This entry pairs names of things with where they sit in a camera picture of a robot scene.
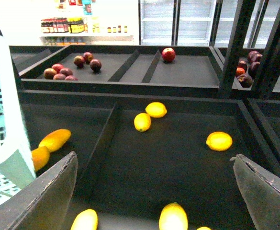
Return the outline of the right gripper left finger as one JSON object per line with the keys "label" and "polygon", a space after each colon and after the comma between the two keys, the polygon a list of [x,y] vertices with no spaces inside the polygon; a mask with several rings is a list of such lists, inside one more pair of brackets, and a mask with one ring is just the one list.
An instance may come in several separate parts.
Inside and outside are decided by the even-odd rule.
{"label": "right gripper left finger", "polygon": [[76,183],[78,159],[71,152],[0,205],[0,230],[59,230]]}

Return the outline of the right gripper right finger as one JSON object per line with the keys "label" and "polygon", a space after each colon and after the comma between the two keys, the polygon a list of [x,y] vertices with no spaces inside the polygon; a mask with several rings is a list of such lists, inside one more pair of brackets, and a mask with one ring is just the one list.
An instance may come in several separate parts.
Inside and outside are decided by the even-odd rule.
{"label": "right gripper right finger", "polygon": [[242,154],[230,160],[255,228],[280,230],[280,178]]}

